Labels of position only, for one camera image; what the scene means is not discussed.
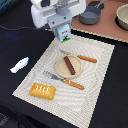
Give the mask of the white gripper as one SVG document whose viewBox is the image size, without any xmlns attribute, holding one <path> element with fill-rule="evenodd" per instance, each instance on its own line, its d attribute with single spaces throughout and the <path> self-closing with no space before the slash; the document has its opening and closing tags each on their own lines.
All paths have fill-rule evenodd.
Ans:
<svg viewBox="0 0 128 128">
<path fill-rule="evenodd" d="M 48 24 L 51 29 L 55 29 L 71 23 L 73 17 L 85 9 L 85 1 L 32 1 L 31 15 L 37 28 Z"/>
</svg>

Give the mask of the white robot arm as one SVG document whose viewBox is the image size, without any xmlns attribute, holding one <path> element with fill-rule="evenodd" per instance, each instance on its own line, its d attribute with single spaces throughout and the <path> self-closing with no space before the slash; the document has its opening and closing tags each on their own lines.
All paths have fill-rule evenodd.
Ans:
<svg viewBox="0 0 128 128">
<path fill-rule="evenodd" d="M 31 15 L 37 28 L 46 24 L 51 29 L 71 23 L 74 16 L 84 12 L 85 0 L 30 0 Z"/>
</svg>

